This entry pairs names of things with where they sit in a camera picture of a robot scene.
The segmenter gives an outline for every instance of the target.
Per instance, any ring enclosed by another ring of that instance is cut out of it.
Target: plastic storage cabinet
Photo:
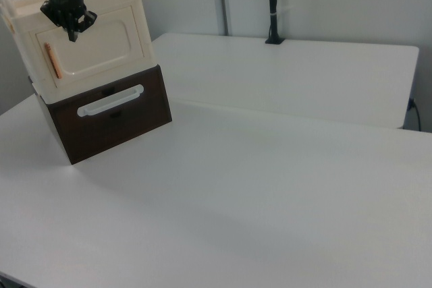
[[[141,0],[85,0],[98,18],[76,42],[44,1],[1,0],[1,12],[72,164],[171,121]]]

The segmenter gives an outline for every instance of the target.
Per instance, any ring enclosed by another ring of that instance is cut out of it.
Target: black pole
[[[270,33],[269,39],[265,42],[267,44],[281,44],[284,38],[280,38],[277,33],[277,12],[276,12],[277,0],[270,0]]]

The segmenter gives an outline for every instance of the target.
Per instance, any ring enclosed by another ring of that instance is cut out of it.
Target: white drawer handle
[[[78,108],[77,114],[80,117],[93,116],[102,113],[103,111],[107,111],[108,109],[120,106],[128,101],[137,99],[143,92],[144,87],[139,84],[135,87],[118,92],[117,94],[112,94],[111,96],[102,98],[94,103],[82,106]]]

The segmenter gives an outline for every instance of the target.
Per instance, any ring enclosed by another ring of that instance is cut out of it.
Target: drawer
[[[143,88],[137,98],[95,115],[79,116],[80,108],[136,86]],[[159,66],[47,105],[47,108],[72,164],[172,120]]]

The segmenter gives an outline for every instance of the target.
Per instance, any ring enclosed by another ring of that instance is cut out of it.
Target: white table
[[[0,275],[35,288],[430,286],[431,134],[170,105],[173,123],[74,166],[34,97],[0,116]]]
[[[404,124],[416,47],[165,34],[170,97],[389,128]]]

